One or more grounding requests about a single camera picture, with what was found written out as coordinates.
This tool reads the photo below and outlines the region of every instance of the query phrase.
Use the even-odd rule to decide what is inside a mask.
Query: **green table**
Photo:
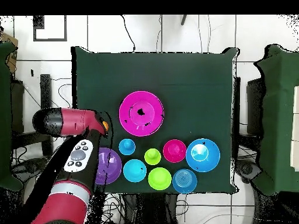
[[[11,174],[12,161],[12,109],[11,72],[5,64],[7,56],[16,50],[11,42],[0,43],[0,187],[19,191],[23,184]]]
[[[145,162],[144,153],[149,148],[162,153],[170,139],[180,139],[186,146],[198,138],[211,139],[220,149],[220,162],[208,173],[195,172],[198,183],[194,192],[234,193],[230,164],[232,60],[236,55],[236,48],[229,48],[223,54],[94,54],[72,47],[73,107],[96,110],[108,122],[109,139],[102,138],[101,147],[110,147],[113,125],[112,149],[120,155],[123,165],[130,159]],[[142,138],[126,132],[119,121],[121,101],[138,90],[158,96],[165,111],[160,129]],[[131,156],[123,156],[118,150],[123,138],[131,138],[136,144]],[[147,165],[147,175],[158,166],[168,169],[172,176],[179,169],[190,169],[186,160],[170,163],[162,157],[158,165]],[[139,183],[131,183],[123,174],[106,186],[106,192],[176,193],[172,185],[155,191],[149,186],[147,176]]]
[[[269,45],[255,63],[266,84],[263,98],[263,139],[258,163],[263,172],[254,179],[261,192],[299,192],[299,172],[290,166],[294,87],[299,85],[299,53]]]

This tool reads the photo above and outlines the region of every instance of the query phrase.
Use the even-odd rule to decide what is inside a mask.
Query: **white floor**
[[[128,32],[135,43],[135,51],[221,53],[227,47],[238,47],[241,50],[237,60],[237,75],[241,77],[240,119],[241,123],[246,124],[246,84],[249,80],[260,77],[253,62],[263,57],[268,44],[280,44],[292,51],[299,47],[297,15],[188,15],[185,25],[181,26],[182,16],[162,15],[162,31],[159,33],[160,15],[124,15]],[[19,40],[16,78],[23,81],[37,102],[40,102],[40,74],[50,74],[53,79],[53,102],[60,107],[68,107],[59,97],[58,87],[71,83],[71,46],[81,46],[93,52],[119,53],[133,50],[121,16],[67,16],[67,41],[52,42],[33,41],[32,16],[0,18],[4,32]],[[45,16],[45,29],[37,30],[37,38],[63,38],[63,19],[63,16]],[[211,35],[208,46],[209,30]],[[71,86],[62,87],[61,94],[72,102]],[[25,132],[33,131],[32,117],[39,110],[39,106],[27,92],[24,106]],[[246,133],[246,126],[240,125],[240,131]],[[61,143],[60,139],[55,141],[54,148]],[[42,153],[40,144],[37,144],[28,146],[28,152],[22,158],[39,156],[42,156]],[[232,196],[188,195],[186,201],[189,209],[186,214],[178,216],[179,223],[251,224],[250,216],[253,216],[254,210],[252,188],[243,184],[237,175],[234,180],[239,192]],[[180,199],[185,199],[185,196],[180,195]],[[177,212],[184,212],[182,201],[178,202]]]

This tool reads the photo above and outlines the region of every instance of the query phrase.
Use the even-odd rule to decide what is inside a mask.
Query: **light blue bowl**
[[[119,152],[123,155],[132,155],[135,151],[135,143],[132,139],[123,139],[119,143]]]
[[[196,175],[189,169],[181,169],[173,176],[172,185],[179,193],[191,193],[197,186]]]
[[[197,139],[187,148],[188,165],[197,172],[209,172],[219,163],[220,150],[216,143],[209,139]]]
[[[129,182],[140,182],[147,175],[147,167],[142,161],[132,159],[124,165],[123,173]]]

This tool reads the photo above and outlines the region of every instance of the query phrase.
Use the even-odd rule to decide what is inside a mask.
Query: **plastic cup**
[[[123,139],[119,143],[119,151],[123,155],[132,155],[135,151],[135,143],[132,139]]]
[[[119,155],[112,149],[100,148],[99,149],[99,165],[96,173],[96,184],[103,185],[111,184],[116,181],[121,174],[122,163]]]
[[[163,155],[169,162],[181,162],[186,156],[186,145],[177,139],[170,140],[163,147]]]
[[[220,161],[220,150],[216,143],[209,139],[197,139],[187,148],[186,161],[197,172],[209,172]]]
[[[191,193],[197,186],[196,175],[189,169],[180,169],[173,176],[172,185],[179,193]]]
[[[157,165],[161,160],[161,154],[159,150],[152,148],[146,151],[144,159],[149,165]]]
[[[123,169],[125,178],[130,182],[140,182],[147,175],[147,167],[137,159],[129,160]]]
[[[171,184],[171,174],[163,167],[156,167],[148,174],[148,184],[158,191],[165,190]]]

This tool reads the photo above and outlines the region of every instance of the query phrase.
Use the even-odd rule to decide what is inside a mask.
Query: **yellow-green bowl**
[[[163,167],[156,167],[148,174],[148,184],[157,191],[168,188],[171,184],[171,180],[170,172]]]
[[[149,149],[144,155],[144,160],[149,165],[157,165],[161,160],[161,154],[157,149]]]

